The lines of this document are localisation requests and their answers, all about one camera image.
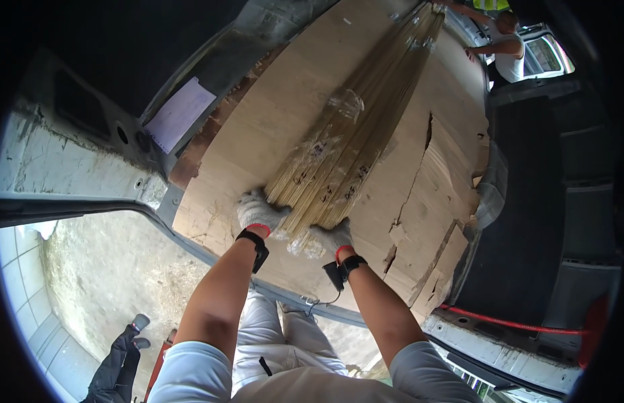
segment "bamboo skewer bundle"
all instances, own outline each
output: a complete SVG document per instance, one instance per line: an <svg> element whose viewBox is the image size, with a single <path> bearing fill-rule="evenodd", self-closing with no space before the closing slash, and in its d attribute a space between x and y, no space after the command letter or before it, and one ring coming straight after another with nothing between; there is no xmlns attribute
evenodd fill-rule
<svg viewBox="0 0 624 403"><path fill-rule="evenodd" d="M324 253L308 227L332 228L349 214L410 101L444 18L443 7L423 3L390 28L332 93L267 185L270 203L292 207L276 234L290 239L291 253Z"/></svg>

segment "black wrist strap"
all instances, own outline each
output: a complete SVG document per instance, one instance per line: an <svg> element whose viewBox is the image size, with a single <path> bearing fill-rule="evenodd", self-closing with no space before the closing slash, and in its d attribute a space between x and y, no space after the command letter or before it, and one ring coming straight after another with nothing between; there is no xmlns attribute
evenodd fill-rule
<svg viewBox="0 0 624 403"><path fill-rule="evenodd" d="M263 238L259 237L257 234L253 232L248 231L246 228L238 234L238 236L236 237L236 240L240 238L247 238L250 241L252 241L254 244L256 244L256 247L254 249L256 250L256 260L254 260L254 266L251 269L251 272L256 274L258 273L260 266L263 265L263 263L269 256L269 251L267 247L265 246L265 241L263 240Z"/></svg>
<svg viewBox="0 0 624 403"><path fill-rule="evenodd" d="M363 257L356 255L345 258L345 260L343 260L340 265L337 264L335 261L328 263L323 266L323 269L325 270L327 277L330 278L330 281L336 288L336 291L340 292L343 291L343 283L348 280L348 275L350 275L350 272L359 267L361 263L368 264L368 262L366 262Z"/></svg>

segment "red cable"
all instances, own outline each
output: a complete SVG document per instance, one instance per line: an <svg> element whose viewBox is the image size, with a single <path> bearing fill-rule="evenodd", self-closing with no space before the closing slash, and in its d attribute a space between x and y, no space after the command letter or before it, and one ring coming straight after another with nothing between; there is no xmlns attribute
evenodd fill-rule
<svg viewBox="0 0 624 403"><path fill-rule="evenodd" d="M509 326L509 327L517 327L518 329L527 329L527 330L533 330L533 331L541 331L542 333L557 333L557 334L589 334L590 333L590 331L583 330L583 329L580 329L580 330L558 329L557 327L532 326L530 324L510 322L509 320L496 319L490 316L480 315L477 313L461 310L459 308L455 308L454 306L448 306L446 304L442 304L439 307L447 311L451 311L451 312L459 313L461 315L466 315L466 316L470 316L470 317L477 318L480 320L484 320L485 322L502 324L502 325Z"/></svg>

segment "white work glove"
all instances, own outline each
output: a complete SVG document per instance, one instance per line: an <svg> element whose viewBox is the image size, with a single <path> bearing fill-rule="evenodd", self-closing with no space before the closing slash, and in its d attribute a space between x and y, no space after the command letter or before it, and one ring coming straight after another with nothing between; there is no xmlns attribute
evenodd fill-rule
<svg viewBox="0 0 624 403"><path fill-rule="evenodd" d="M270 205L261 188L256 188L251 193L244 193L238 203L238 221L240 226L262 226L272 233L280 224L280 221L292 212L292 207L283 206L277 208Z"/></svg>
<svg viewBox="0 0 624 403"><path fill-rule="evenodd" d="M348 246L354 250L350 234L350 219L348 217L341 220L331 230L326 230L318 225L312 225L310 226L310 234L316 237L325 250L331 254L338 254L338 250L343 246Z"/></svg>

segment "black floor mat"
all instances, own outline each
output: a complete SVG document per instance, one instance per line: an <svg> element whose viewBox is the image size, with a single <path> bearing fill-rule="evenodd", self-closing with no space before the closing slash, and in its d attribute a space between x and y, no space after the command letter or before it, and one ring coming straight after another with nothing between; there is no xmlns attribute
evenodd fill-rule
<svg viewBox="0 0 624 403"><path fill-rule="evenodd" d="M507 199L497 220L483 230L455 305L542 324L563 246L560 136L547 97L504 105L496 114L495 140L509 162Z"/></svg>

